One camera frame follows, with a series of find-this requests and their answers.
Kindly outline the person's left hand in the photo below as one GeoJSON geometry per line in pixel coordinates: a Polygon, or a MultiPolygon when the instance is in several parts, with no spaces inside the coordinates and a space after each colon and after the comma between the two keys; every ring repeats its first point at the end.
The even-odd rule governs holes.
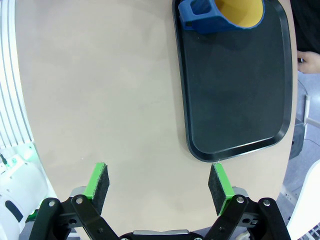
{"type": "Polygon", "coordinates": [[[311,51],[297,51],[297,58],[302,62],[298,62],[297,70],[304,74],[320,73],[320,55],[311,51]]]}

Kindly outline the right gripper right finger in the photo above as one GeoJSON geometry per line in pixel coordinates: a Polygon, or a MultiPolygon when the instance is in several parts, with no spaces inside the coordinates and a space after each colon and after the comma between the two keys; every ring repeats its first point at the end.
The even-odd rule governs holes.
{"type": "Polygon", "coordinates": [[[229,240],[236,227],[246,228],[251,240],[291,238],[276,201],[264,197],[255,202],[236,194],[222,164],[211,165],[208,187],[218,218],[203,237],[205,240],[229,240]]]}

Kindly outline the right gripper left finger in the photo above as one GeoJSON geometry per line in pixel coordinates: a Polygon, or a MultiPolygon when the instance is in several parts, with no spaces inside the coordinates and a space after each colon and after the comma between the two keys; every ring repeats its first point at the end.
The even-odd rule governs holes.
{"type": "Polygon", "coordinates": [[[83,193],[64,202],[44,199],[36,214],[30,240],[66,240],[72,229],[83,228],[91,240],[116,240],[117,234],[101,217],[110,185],[108,166],[97,163],[83,193]]]}

